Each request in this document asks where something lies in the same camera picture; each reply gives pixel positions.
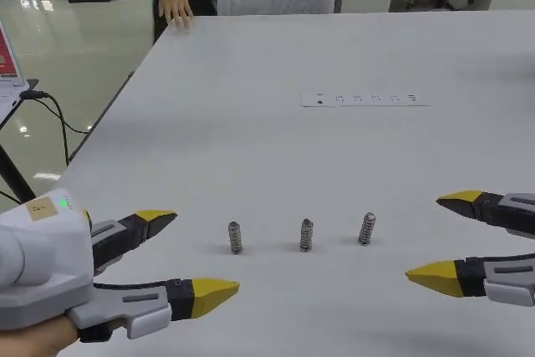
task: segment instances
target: floor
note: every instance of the floor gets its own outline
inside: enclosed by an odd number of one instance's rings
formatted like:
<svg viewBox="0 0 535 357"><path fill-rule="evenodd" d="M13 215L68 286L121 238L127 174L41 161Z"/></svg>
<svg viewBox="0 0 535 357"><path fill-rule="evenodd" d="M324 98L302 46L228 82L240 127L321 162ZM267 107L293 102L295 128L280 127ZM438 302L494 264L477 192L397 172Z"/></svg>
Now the floor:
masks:
<svg viewBox="0 0 535 357"><path fill-rule="evenodd" d="M79 130L95 122L151 45L150 0L0 0L0 17L24 77L39 79ZM73 150L82 135L68 136ZM40 104L24 103L0 130L0 144L38 194L64 171L61 126ZM1 179L0 191L8 191ZM12 206L0 196L0 212Z"/></svg>

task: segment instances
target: table surface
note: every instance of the table surface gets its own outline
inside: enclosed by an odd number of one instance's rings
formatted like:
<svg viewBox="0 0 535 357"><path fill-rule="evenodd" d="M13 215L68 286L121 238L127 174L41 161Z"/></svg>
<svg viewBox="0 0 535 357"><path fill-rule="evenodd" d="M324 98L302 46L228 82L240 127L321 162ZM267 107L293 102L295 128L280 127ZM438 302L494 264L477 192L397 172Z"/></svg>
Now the table surface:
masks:
<svg viewBox="0 0 535 357"><path fill-rule="evenodd" d="M409 13L197 18L167 33L59 185L95 221L180 213L100 281L241 289L197 321L62 355L532 357L532 309L448 298L405 271L535 247L434 203L535 191L533 27L533 12ZM415 92L431 107L305 109L305 91ZM311 253L298 250L305 217Z"/></svg>

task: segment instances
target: black stand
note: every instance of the black stand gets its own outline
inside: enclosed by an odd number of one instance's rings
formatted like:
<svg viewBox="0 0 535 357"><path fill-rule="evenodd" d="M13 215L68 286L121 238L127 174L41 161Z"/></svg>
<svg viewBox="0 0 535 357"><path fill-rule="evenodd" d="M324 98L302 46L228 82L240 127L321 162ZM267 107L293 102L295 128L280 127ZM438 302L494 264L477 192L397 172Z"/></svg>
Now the black stand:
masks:
<svg viewBox="0 0 535 357"><path fill-rule="evenodd" d="M34 89L38 83L38 79L29 79L30 89ZM3 128L5 123L13 116L22 102L13 108L9 116L0 122L0 129ZM17 167L6 153L6 151L0 145L0 176L8 184L8 187L13 191L13 194L20 202L28 202L35 198L35 193L30 188L29 184L24 180L23 175L20 174Z"/></svg>

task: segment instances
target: person's hand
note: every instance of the person's hand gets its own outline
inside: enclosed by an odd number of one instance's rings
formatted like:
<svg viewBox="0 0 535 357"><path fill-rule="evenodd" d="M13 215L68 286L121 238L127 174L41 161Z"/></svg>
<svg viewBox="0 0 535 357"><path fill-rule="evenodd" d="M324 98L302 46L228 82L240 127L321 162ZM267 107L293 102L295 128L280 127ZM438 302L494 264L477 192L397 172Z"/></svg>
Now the person's hand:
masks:
<svg viewBox="0 0 535 357"><path fill-rule="evenodd" d="M167 24L179 28L181 23L185 28L190 27L190 18L193 17L188 0L160 0L160 17L165 17Z"/></svg>
<svg viewBox="0 0 535 357"><path fill-rule="evenodd" d="M30 328L0 332L2 357L55 357L78 339L70 320L57 317Z"/></svg>

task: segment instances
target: metal spring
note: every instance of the metal spring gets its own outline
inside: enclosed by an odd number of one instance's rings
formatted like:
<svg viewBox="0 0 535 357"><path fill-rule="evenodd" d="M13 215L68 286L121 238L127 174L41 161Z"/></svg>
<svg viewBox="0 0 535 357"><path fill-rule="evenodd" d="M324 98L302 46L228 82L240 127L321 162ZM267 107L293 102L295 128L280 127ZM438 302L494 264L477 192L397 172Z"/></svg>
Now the metal spring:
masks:
<svg viewBox="0 0 535 357"><path fill-rule="evenodd" d="M363 246L367 246L371 241L371 233L374 231L375 215L372 212L368 212L364 216L362 221L362 227L360 228L359 243Z"/></svg>
<svg viewBox="0 0 535 357"><path fill-rule="evenodd" d="M309 219L305 219L301 223L301 242L299 246L302 252L309 252L312 249L313 228L314 224Z"/></svg>
<svg viewBox="0 0 535 357"><path fill-rule="evenodd" d="M228 224L228 237L231 241L231 251L233 254L240 254L243 251L242 233L240 232L240 225L237 222L230 222Z"/></svg>

